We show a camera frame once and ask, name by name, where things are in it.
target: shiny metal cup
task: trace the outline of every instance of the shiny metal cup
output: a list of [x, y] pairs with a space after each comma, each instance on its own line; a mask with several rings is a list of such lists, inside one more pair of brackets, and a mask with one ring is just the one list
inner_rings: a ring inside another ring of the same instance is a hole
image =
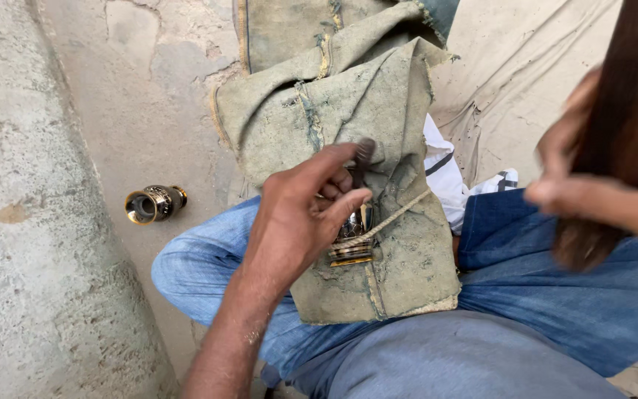
[[[373, 227], [373, 219], [373, 206], [370, 202], [361, 205], [341, 226], [334, 243], [343, 243], [368, 233]], [[371, 237], [346, 249], [332, 249], [329, 251], [331, 266], [346, 266], [373, 260], [374, 243], [375, 239]]]
[[151, 185], [127, 196], [125, 211], [132, 222], [144, 226], [169, 219], [186, 206], [186, 192], [179, 186]]

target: metal object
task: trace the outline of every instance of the metal object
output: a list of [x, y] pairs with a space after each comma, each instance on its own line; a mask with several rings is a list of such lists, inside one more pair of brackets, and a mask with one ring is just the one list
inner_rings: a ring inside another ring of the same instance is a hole
[[125, 211], [132, 222], [144, 226], [169, 219], [186, 206], [186, 192], [179, 186], [151, 185], [127, 196]]
[[[362, 236], [373, 227], [373, 206], [367, 202], [346, 219], [334, 243], [342, 243]], [[366, 239], [362, 243], [350, 246], [346, 249], [334, 249], [329, 251], [332, 260], [331, 266], [346, 266], [356, 263], [369, 262], [374, 259], [373, 246], [376, 239]]]
[[[354, 189], [366, 187], [364, 177], [368, 169], [371, 168], [371, 157], [373, 157], [375, 150], [376, 141], [373, 139], [364, 137], [359, 141], [358, 148], [356, 148], [356, 155], [354, 156], [356, 166], [351, 170]], [[334, 243], [342, 243], [360, 237], [368, 233], [372, 227], [373, 206], [368, 202], [361, 205], [356, 212], [352, 213], [351, 216], [346, 219]], [[373, 246], [375, 242], [376, 239], [371, 237], [346, 249], [332, 249], [329, 252], [329, 257], [332, 260], [331, 266], [346, 266], [370, 262], [374, 259]]]

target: jeans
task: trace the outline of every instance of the jeans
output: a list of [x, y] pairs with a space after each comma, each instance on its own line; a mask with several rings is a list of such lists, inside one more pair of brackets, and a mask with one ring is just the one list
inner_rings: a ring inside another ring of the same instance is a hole
[[[638, 361], [638, 240], [625, 239], [589, 273], [560, 270], [550, 256], [555, 219], [522, 190], [476, 195], [466, 205], [459, 308], [526, 324], [604, 377]], [[173, 239], [152, 266], [157, 289], [210, 325], [243, 261], [260, 205], [255, 197]], [[287, 293], [273, 313], [260, 358], [286, 377], [306, 361], [392, 322], [302, 324]]]

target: concrete wall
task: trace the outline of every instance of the concrete wall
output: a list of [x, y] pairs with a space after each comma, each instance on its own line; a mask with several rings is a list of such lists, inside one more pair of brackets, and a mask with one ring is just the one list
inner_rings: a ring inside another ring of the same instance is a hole
[[33, 9], [0, 0], [0, 398], [173, 397]]
[[[182, 378], [204, 328], [157, 292], [152, 261], [176, 235], [253, 195], [233, 154], [218, 145], [208, 108], [210, 88], [240, 76], [231, 0], [38, 4], [115, 231]], [[125, 197], [151, 184], [180, 185], [189, 204], [166, 222], [132, 224]]]

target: blurred hand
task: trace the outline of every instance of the blurred hand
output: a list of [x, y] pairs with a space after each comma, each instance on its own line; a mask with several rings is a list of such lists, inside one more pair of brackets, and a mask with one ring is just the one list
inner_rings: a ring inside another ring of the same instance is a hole
[[295, 168], [268, 177], [243, 274], [283, 295], [332, 244], [341, 225], [372, 196], [367, 188], [351, 189], [351, 175], [343, 165], [355, 150], [354, 143], [327, 146]]
[[576, 216], [616, 226], [638, 236], [638, 189], [607, 178], [570, 175], [576, 135], [595, 103], [601, 68], [590, 71], [568, 98], [562, 118], [539, 141], [543, 175], [525, 197], [545, 213]]

